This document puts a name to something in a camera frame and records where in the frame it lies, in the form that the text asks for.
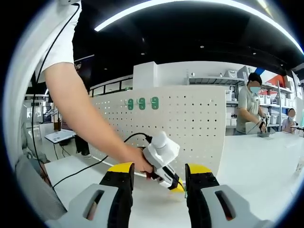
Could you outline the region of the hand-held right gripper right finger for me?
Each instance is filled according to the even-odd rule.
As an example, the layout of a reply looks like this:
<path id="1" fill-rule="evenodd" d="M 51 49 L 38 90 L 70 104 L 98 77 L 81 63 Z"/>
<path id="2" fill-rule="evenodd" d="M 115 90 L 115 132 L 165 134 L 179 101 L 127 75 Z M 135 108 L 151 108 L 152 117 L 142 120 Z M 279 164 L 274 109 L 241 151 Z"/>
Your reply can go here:
<path id="1" fill-rule="evenodd" d="M 187 207 L 192 228 L 268 228 L 249 202 L 228 185 L 220 185 L 203 165 L 185 164 Z"/>

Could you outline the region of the person's left hand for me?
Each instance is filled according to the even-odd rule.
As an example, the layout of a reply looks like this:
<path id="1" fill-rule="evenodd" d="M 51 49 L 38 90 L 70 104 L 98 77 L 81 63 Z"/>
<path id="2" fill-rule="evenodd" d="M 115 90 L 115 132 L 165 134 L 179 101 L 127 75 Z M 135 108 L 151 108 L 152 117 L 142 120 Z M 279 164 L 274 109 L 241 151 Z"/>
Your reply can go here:
<path id="1" fill-rule="evenodd" d="M 133 162 L 135 164 L 135 169 L 144 174 L 146 179 L 151 179 L 152 177 L 152 172 L 153 172 L 153 166 L 150 165 L 147 160 L 145 159 L 144 155 L 143 155 L 143 151 L 141 148 L 135 148 L 132 147 L 131 148 L 132 151 L 132 158 L 133 158 Z"/>

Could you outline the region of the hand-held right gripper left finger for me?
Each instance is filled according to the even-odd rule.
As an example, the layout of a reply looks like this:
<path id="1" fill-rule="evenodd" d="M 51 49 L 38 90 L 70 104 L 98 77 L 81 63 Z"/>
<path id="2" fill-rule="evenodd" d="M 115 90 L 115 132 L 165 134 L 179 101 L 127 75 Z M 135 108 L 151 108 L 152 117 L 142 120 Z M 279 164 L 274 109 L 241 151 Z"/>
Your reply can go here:
<path id="1" fill-rule="evenodd" d="M 69 203 L 52 228 L 127 228 L 133 205 L 134 164 L 109 168 L 99 184 L 91 184 Z"/>

